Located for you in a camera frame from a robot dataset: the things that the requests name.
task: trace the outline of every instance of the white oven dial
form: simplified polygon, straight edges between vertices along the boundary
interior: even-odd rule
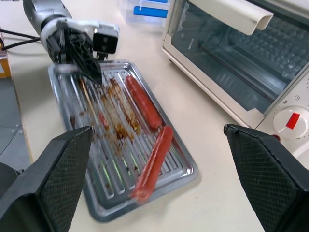
[[[276,132],[282,137],[302,137],[309,130],[309,111],[298,106],[287,107],[276,114],[273,124]]]

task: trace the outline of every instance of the toaster oven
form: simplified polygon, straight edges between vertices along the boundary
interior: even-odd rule
[[[240,125],[309,150],[309,1],[174,0],[163,51]]]

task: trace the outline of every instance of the oven door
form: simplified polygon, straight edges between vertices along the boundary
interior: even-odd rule
[[[239,124],[256,128],[309,61],[308,10],[297,0],[249,0],[274,16],[248,36],[202,1],[174,1],[163,50]]]

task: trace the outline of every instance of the oven glass window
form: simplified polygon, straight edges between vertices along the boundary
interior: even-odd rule
[[[247,111],[264,113],[309,61],[309,33],[276,15],[247,36],[183,1],[172,45]]]

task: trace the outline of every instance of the plastic container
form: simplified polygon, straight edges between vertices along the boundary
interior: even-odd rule
[[[126,23],[147,23],[164,26],[170,0],[119,0]]]

